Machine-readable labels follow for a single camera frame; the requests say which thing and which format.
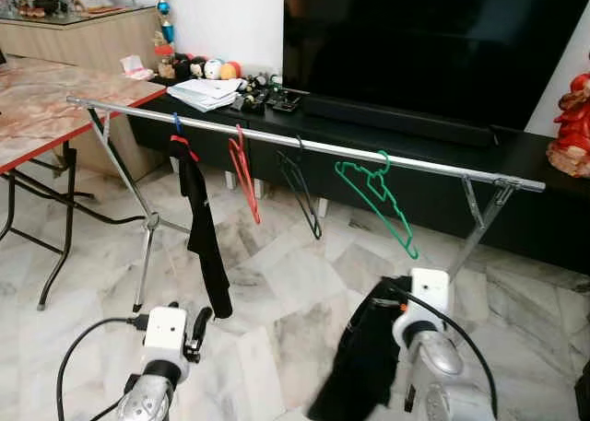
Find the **plain black garment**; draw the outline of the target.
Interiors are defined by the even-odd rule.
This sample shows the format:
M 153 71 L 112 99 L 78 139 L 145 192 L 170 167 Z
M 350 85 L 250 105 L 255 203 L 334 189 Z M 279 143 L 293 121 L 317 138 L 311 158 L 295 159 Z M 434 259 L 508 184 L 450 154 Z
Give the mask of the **plain black garment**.
M 307 409 L 312 421 L 366 421 L 376 405 L 389 403 L 399 345 L 392 324 L 404 314 L 408 277 L 383 277 L 355 309 L 341 335 L 332 370 Z

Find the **red plastic hanger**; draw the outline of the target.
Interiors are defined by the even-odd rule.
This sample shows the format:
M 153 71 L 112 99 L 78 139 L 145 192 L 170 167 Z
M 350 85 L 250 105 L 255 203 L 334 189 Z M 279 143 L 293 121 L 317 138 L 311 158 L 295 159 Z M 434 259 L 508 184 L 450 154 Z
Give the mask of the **red plastic hanger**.
M 235 129 L 237 134 L 236 138 L 228 140 L 229 155 L 233 165 L 233 172 L 235 172 L 237 181 L 239 181 L 245 202 L 247 202 L 249 206 L 250 214 L 253 216 L 254 223 L 260 226 L 261 216 L 260 211 L 258 211 L 254 180 L 252 173 L 250 173 L 247 151 L 245 151 L 247 140 L 245 140 L 243 129 L 239 123 L 236 123 Z

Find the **red hanger with blue hook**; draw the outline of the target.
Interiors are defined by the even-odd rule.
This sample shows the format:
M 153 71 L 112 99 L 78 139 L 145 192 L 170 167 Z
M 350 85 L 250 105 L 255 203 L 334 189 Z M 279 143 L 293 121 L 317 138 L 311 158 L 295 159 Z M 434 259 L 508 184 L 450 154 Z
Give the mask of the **red hanger with blue hook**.
M 180 115 L 176 112 L 172 115 L 174 132 L 170 137 L 169 152 L 172 158 L 178 161 L 190 161 L 190 163 L 198 163 L 199 156 L 195 154 L 193 148 L 189 143 L 188 137 L 183 134 L 183 122 Z

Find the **green plastic hanger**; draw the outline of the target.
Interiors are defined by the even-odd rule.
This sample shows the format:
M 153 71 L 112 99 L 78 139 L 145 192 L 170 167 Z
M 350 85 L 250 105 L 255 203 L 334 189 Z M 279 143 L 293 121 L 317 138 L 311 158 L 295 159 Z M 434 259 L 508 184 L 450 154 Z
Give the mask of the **green plastic hanger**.
M 389 169 L 392 168 L 391 156 L 386 151 L 378 151 L 384 158 L 383 168 L 377 170 L 370 170 L 362 167 L 361 165 L 354 163 L 354 161 L 336 161 L 334 163 L 334 171 L 342 181 L 349 186 L 351 190 L 362 199 L 363 202 L 374 212 L 376 217 L 381 220 L 384 227 L 387 228 L 389 233 L 395 237 L 397 244 L 405 250 L 410 260 L 417 260 L 419 258 L 419 249 L 417 245 L 413 243 L 414 232 L 402 210 L 397 203 L 395 194 L 392 193 L 391 189 L 386 185 L 386 176 Z M 357 172 L 362 174 L 365 180 L 365 188 L 361 188 L 357 182 L 350 179 L 350 172 Z M 399 232 L 393 224 L 392 220 L 381 211 L 379 204 L 388 204 L 395 211 L 395 217 L 400 220 L 401 227 L 404 231 Z

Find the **black shirt white lettering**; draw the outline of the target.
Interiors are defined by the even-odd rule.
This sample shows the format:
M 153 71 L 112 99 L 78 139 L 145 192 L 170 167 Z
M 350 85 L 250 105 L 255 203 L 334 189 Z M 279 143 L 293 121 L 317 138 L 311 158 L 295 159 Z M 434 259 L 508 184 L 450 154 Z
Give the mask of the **black shirt white lettering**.
M 216 319 L 228 319 L 233 313 L 230 282 L 219 251 L 206 181 L 198 163 L 178 161 L 178 165 L 182 197 L 188 198 L 191 207 L 188 250 L 197 255 L 201 263 L 204 287 Z

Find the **stack of white papers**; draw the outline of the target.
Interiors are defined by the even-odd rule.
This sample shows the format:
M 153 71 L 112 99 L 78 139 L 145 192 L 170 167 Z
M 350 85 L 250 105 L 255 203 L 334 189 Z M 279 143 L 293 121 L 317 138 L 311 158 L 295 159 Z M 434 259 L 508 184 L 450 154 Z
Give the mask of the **stack of white papers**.
M 166 88 L 170 96 L 184 101 L 185 104 L 199 112 L 209 112 L 214 109 L 231 105 L 239 94 L 239 88 L 245 83 L 244 79 L 228 80 L 190 79 Z

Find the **black tape dispenser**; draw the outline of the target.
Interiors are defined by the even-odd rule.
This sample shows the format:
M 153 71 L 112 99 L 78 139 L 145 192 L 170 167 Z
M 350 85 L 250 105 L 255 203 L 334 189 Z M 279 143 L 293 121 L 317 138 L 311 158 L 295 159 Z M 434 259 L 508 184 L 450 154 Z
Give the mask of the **black tape dispenser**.
M 269 89 L 254 88 L 239 94 L 239 110 L 241 112 L 263 113 L 269 100 Z

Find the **black television console cabinet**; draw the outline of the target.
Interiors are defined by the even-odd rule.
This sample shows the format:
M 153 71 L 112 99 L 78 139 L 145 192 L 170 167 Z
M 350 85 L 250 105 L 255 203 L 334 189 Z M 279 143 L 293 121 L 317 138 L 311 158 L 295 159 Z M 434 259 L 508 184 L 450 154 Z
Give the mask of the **black television console cabinet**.
M 590 181 L 570 177 L 552 168 L 545 156 L 551 139 L 544 135 L 497 129 L 497 143 L 469 146 L 400 134 L 379 127 L 329 121 L 301 111 L 256 114 L 222 108 L 202 113 L 170 94 L 144 102 L 139 108 L 160 112 L 166 117 L 166 122 L 129 118 L 136 143 L 151 150 L 166 151 L 170 135 L 177 132 L 171 118 L 176 112 L 181 117 L 198 121 L 223 123 L 230 127 L 239 123 L 243 129 L 300 137 L 304 142 L 342 145 L 372 152 L 384 150 L 393 157 L 433 161 L 451 167 L 511 174 L 523 180 L 544 182 L 545 190 L 540 193 L 515 191 L 490 223 L 481 244 L 577 271 L 584 276 L 589 274 L 587 231 L 590 231 Z M 228 152 L 230 134 L 190 126 L 183 126 L 183 134 L 188 137 L 202 164 L 228 171 L 233 176 Z M 299 165 L 313 197 L 327 198 L 371 212 L 361 197 L 334 171 L 334 161 L 342 158 L 311 150 L 300 151 L 297 147 L 291 150 L 287 146 L 254 139 L 248 139 L 246 147 L 249 171 L 257 180 L 288 188 L 289 184 L 279 168 L 281 159 L 277 152 L 281 150 Z M 395 194 L 397 206 L 405 212 L 416 233 L 419 228 L 430 228 L 464 239 L 475 227 L 475 219 L 469 214 L 464 185 L 459 178 L 391 168 L 386 184 Z

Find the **black round plush toy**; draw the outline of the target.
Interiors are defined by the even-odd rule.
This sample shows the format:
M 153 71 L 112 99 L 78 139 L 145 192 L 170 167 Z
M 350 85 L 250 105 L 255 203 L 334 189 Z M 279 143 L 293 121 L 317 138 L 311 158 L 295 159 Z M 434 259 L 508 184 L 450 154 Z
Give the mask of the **black round plush toy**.
M 173 60 L 174 75 L 178 80 L 193 78 L 193 56 L 185 53 L 176 53 Z

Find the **pink tissue pack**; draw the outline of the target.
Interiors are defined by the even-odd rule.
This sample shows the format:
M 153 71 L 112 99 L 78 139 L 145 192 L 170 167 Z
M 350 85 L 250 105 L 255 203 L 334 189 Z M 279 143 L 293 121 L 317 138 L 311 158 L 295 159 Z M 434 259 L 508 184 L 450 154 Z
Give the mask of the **pink tissue pack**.
M 157 74 L 155 70 L 145 66 L 142 59 L 135 54 L 124 56 L 124 58 L 121 59 L 121 67 L 123 68 L 124 76 L 126 76 L 126 78 L 132 78 L 135 80 L 147 81 L 155 78 Z

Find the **red laughing Buddha statue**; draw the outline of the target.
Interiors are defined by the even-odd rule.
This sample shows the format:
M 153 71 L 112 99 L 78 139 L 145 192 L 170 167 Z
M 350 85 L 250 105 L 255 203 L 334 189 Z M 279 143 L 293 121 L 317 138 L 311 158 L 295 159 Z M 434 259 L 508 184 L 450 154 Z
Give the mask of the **red laughing Buddha statue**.
M 561 115 L 558 135 L 549 143 L 545 155 L 553 168 L 576 178 L 590 173 L 590 94 L 587 92 L 590 73 L 582 73 L 570 83 L 570 91 L 558 101 Z

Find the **silver metal clothes rack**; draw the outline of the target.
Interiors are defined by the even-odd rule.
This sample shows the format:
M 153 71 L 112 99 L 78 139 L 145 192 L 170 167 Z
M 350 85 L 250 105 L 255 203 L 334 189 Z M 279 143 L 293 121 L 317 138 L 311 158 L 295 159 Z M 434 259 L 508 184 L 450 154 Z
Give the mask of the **silver metal clothes rack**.
M 460 167 L 451 167 L 451 165 L 431 163 L 430 161 L 422 161 L 413 158 L 391 157 L 386 153 L 371 152 L 363 150 L 354 150 L 354 148 L 345 147 L 341 145 L 329 145 L 313 142 L 313 140 L 300 140 L 294 137 L 286 137 L 285 135 L 270 134 L 269 132 L 260 132 L 249 129 L 239 129 L 239 127 L 230 127 L 223 125 L 223 123 L 211 123 L 206 121 L 198 121 L 193 118 L 178 117 L 178 115 L 165 115 L 156 111 L 148 111 L 138 108 L 129 108 L 129 106 L 114 105 L 110 102 L 101 102 L 94 99 L 81 99 L 75 96 L 66 98 L 67 102 L 83 106 L 88 110 L 89 117 L 92 120 L 92 130 L 94 134 L 100 139 L 101 146 L 105 148 L 109 160 L 118 173 L 121 174 L 122 181 L 127 189 L 131 191 L 136 197 L 136 201 L 144 211 L 143 224 L 143 256 L 142 256 L 142 276 L 139 279 L 138 291 L 136 291 L 135 302 L 132 303 L 132 309 L 139 311 L 143 307 L 143 295 L 145 285 L 147 284 L 148 266 L 150 265 L 150 258 L 152 253 L 153 237 L 155 237 L 156 230 L 159 226 L 166 228 L 173 228 L 181 233 L 189 233 L 190 229 L 178 226 L 176 223 L 161 217 L 159 211 L 153 209 L 142 194 L 140 194 L 136 183 L 131 181 L 129 172 L 126 171 L 121 161 L 121 156 L 118 155 L 117 150 L 110 145 L 109 135 L 111 133 L 110 126 L 103 121 L 98 114 L 99 110 L 105 110 L 108 113 L 121 113 L 126 115 L 134 115 L 134 117 L 147 118 L 151 121 L 173 122 L 179 123 L 181 126 L 190 126 L 194 129 L 203 129 L 214 132 L 222 132 L 223 134 L 235 134 L 240 138 L 248 138 L 257 140 L 257 142 L 266 142 L 274 145 L 283 145 L 289 147 L 299 148 L 300 150 L 309 150 L 317 153 L 328 153 L 345 159 L 351 160 L 366 160 L 374 161 L 374 163 L 383 163 L 387 168 L 398 167 L 405 168 L 412 171 L 428 172 L 433 174 L 442 174 L 443 176 L 455 177 L 464 183 L 467 202 L 472 210 L 472 216 L 475 218 L 475 227 L 469 232 L 467 236 L 465 247 L 460 255 L 455 258 L 454 262 L 447 268 L 448 273 L 458 273 L 463 268 L 464 264 L 471 253 L 480 241 L 483 240 L 485 232 L 489 230 L 490 223 L 498 217 L 502 207 L 505 206 L 515 191 L 535 191 L 535 193 L 543 193 L 547 189 L 547 185 L 542 181 L 523 180 L 510 176 L 510 174 L 501 174 L 486 172 L 480 170 L 465 169 Z M 490 203 L 485 209 L 480 209 L 477 199 L 475 197 L 475 190 L 472 188 L 473 181 L 488 182 L 497 186 L 497 192 L 490 198 Z

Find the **gold and blue trophy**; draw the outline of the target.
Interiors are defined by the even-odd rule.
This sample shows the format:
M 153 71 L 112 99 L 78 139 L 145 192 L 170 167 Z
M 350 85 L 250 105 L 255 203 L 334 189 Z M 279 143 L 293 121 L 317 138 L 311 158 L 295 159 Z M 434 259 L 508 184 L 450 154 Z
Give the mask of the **gold and blue trophy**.
M 159 0 L 156 4 L 159 12 L 159 32 L 155 34 L 155 54 L 159 59 L 157 72 L 161 78 L 176 79 L 177 72 L 174 63 L 174 26 L 171 24 L 171 5 L 168 0 Z

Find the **light wooden sideboard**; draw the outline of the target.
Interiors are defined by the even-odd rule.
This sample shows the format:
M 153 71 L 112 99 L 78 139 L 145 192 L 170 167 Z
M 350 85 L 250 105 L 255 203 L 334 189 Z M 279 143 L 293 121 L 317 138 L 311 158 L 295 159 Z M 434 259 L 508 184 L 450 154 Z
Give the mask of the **light wooden sideboard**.
M 105 72 L 122 73 L 121 59 L 138 55 L 145 64 L 153 58 L 153 34 L 159 30 L 159 12 L 153 7 L 127 9 L 80 19 L 70 24 L 50 19 L 0 19 L 0 50 L 7 55 L 30 56 L 63 64 L 75 64 Z M 129 121 L 112 118 L 110 144 L 134 180 L 159 167 L 163 155 L 136 143 Z M 71 140 L 81 168 L 118 176 L 117 169 L 102 151 L 96 135 L 85 132 Z

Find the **black flat screen television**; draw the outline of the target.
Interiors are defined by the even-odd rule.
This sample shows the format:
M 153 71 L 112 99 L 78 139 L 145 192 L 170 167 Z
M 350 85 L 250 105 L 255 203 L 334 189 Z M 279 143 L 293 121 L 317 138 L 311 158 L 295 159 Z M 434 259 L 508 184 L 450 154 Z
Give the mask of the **black flat screen television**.
M 284 0 L 284 85 L 523 130 L 589 0 Z

